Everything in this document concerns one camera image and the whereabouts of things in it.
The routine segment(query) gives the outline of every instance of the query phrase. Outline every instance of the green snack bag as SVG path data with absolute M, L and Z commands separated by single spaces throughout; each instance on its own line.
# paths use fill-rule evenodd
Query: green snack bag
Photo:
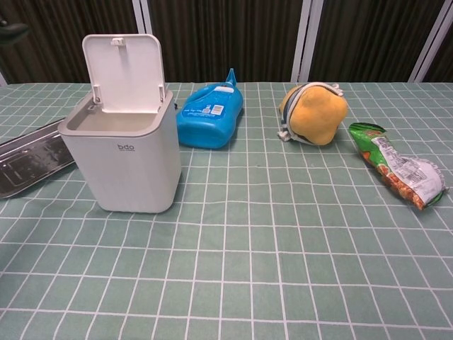
M 391 145 L 386 130 L 369 123 L 353 123 L 349 133 L 366 162 L 384 183 L 419 210 L 436 203 L 445 192 L 444 176 L 427 159 L 403 157 Z

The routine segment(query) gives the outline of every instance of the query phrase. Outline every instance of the detergent bottle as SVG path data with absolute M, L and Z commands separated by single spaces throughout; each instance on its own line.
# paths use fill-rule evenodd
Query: detergent bottle
M 205 149 L 223 147 L 234 134 L 242 105 L 243 97 L 230 69 L 225 82 L 205 86 L 187 98 L 176 116 L 179 142 Z

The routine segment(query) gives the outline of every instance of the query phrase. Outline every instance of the grid pattern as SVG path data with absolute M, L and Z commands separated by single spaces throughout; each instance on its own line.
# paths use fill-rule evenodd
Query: grid pattern
M 179 106 L 203 84 L 169 84 Z M 452 339 L 453 200 L 418 212 L 347 126 L 453 182 L 452 84 L 341 84 L 335 142 L 277 138 L 294 84 L 247 83 L 222 150 L 181 147 L 164 213 L 101 210 L 79 170 L 0 201 L 2 339 Z M 0 88 L 0 142 L 66 116 L 87 84 Z

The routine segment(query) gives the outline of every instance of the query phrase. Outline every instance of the stainless steel tray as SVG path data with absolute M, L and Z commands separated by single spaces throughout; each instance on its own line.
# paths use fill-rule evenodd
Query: stainless steel tray
M 12 197 L 74 163 L 58 133 L 61 121 L 0 144 L 0 198 Z

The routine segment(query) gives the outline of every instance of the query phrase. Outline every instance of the curtain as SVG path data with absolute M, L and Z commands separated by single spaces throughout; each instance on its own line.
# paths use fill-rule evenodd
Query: curtain
M 439 47 L 423 81 L 453 81 L 453 24 Z
M 81 46 L 91 33 L 136 33 L 130 0 L 1 0 L 9 23 L 30 34 L 0 47 L 0 69 L 8 83 L 89 82 Z
M 149 0 L 167 81 L 289 81 L 303 0 Z
M 325 0 L 310 81 L 407 81 L 444 0 Z

